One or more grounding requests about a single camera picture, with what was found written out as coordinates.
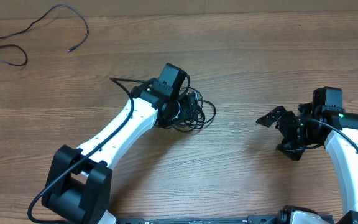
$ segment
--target black bracket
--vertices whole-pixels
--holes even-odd
[[[81,150],[62,146],[53,157],[46,185],[81,158]],[[42,197],[42,205],[75,224],[99,222],[109,207],[112,170],[106,166],[104,161],[95,163],[88,159],[80,169],[73,171],[76,175],[87,171],[86,183],[69,174]]]
[[[315,211],[286,205],[277,215],[249,215],[237,218],[184,218],[184,219],[156,219],[143,220],[142,218],[118,219],[117,224],[289,224],[291,214],[295,211],[304,211],[317,214]],[[320,215],[321,219],[334,224],[332,215]]]
[[[302,118],[315,119],[336,129],[358,129],[358,114],[345,112],[342,108],[342,90],[338,88],[324,87],[315,90],[313,102],[299,104],[298,111],[300,114],[295,116],[292,111],[278,106],[256,121],[257,124],[268,128],[277,122],[276,129],[284,138],[281,144],[277,145],[276,150],[283,152],[294,161],[300,160],[306,149],[315,149],[324,145],[332,131],[316,122],[303,123]]]
[[[172,124],[172,119],[180,110],[178,102],[186,97],[186,91],[179,94],[185,78],[190,82],[190,76],[184,70],[167,63],[159,78],[134,87],[131,95],[142,98],[158,109],[158,126],[166,128]]]

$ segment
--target black plastic casing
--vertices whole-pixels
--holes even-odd
[[[62,146],[53,157],[45,185],[54,181],[81,157],[80,150]],[[42,197],[42,205],[75,224],[98,223],[109,207],[112,170],[106,166],[104,161],[95,163],[89,159],[84,165],[89,171],[85,184],[69,174]],[[82,170],[74,170],[73,173],[79,174]]]
[[[156,219],[156,220],[144,220],[143,218],[131,218],[131,219],[117,219],[117,224],[288,224],[291,220],[291,215],[295,211],[304,211],[315,213],[315,211],[286,205],[277,215],[249,215],[248,217],[237,218],[184,218],[184,219]],[[320,215],[321,219],[329,224],[334,224],[332,215]]]
[[[358,114],[326,110],[323,111],[322,116],[324,122],[337,129],[351,128],[358,130]]]
[[[312,115],[317,116],[325,110],[345,112],[340,88],[324,87],[313,91]]]
[[[147,89],[135,87],[132,90],[134,98],[141,97],[158,109],[158,125],[162,128],[171,125],[172,119],[178,114],[178,97],[181,85],[187,73],[182,69],[167,63],[158,79]]]

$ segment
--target wood grain surface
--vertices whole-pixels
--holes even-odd
[[[85,17],[358,11],[358,0],[0,0],[0,19],[38,19],[56,4],[67,4]],[[77,17],[68,9],[51,14]]]
[[[285,204],[335,219],[342,202],[323,148],[294,162],[281,134],[255,121],[278,105],[296,110],[323,86],[343,89],[358,113],[358,12],[92,17],[42,21],[1,43],[28,53],[24,68],[0,62],[0,223],[30,223],[55,151],[77,147],[127,101],[109,77],[148,79],[170,62],[212,101],[211,125],[190,134],[153,128],[113,172],[110,212],[121,218],[243,217]],[[0,36],[31,20],[0,21]],[[15,49],[0,56],[21,62]],[[37,205],[37,218],[56,218]]]

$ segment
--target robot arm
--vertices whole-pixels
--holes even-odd
[[[343,214],[346,214],[345,217],[351,217],[353,213],[358,213],[358,151],[344,136],[329,126],[340,130],[358,147],[358,114],[346,113],[342,108],[342,90],[330,87],[315,90],[313,102],[299,104],[298,110],[300,115],[295,116],[292,111],[278,106],[259,118],[257,123],[270,127],[277,122],[276,128],[283,134],[284,139],[276,150],[295,161],[301,159],[305,150],[324,145],[333,160],[338,177]],[[290,223],[314,223],[304,220],[293,222],[294,215],[300,220],[304,217],[313,220],[312,214],[313,212],[302,210],[288,210],[287,213],[291,216]]]
[[[42,205],[70,223],[115,224],[115,217],[107,211],[112,170],[133,143],[155,123],[163,128],[172,123],[180,110],[178,100],[186,95],[186,92],[179,95],[186,77],[190,81],[182,69],[166,64],[158,79],[151,79],[132,90],[134,110],[130,119],[127,117],[131,100],[95,137],[77,149],[62,146],[53,157],[46,185],[57,181],[58,177],[59,181],[42,195]],[[124,120],[128,120],[127,123],[111,137]],[[100,150],[71,171],[75,175],[87,176],[85,184],[72,178],[71,173],[61,178],[66,170],[91,151],[94,152],[96,147]]]
[[[99,134],[89,141],[78,146],[82,149],[81,154],[87,155],[103,139],[106,139],[128,116],[131,109],[131,102],[128,100],[124,109],[114,118]],[[110,141],[108,141],[100,151],[93,154],[90,159],[95,162],[105,161],[107,167],[114,170],[118,161],[133,145],[133,143],[147,130],[151,129],[158,116],[158,109],[152,107],[152,104],[142,98],[134,99],[134,112],[132,118]]]
[[[358,130],[343,128],[342,132],[358,145]],[[358,154],[338,133],[331,131],[325,148],[333,161],[341,190],[343,214],[358,211]]]

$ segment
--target table surface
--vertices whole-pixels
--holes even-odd
[[[56,150],[87,141],[122,110],[127,95],[109,77],[157,77],[167,62],[187,71],[218,113],[200,132],[146,132],[114,169],[111,213],[244,217],[290,204],[341,217],[325,150],[291,161],[274,150],[281,134],[255,121],[278,105],[296,110],[323,86],[342,88],[344,107],[358,113],[358,12],[86,20],[88,40],[72,53],[85,35],[79,18],[46,19],[0,43],[29,56],[24,68],[0,62],[0,223],[30,223],[27,207]],[[0,36],[31,22],[0,21]],[[15,49],[0,56],[23,60]],[[57,217],[41,205],[34,215]]]

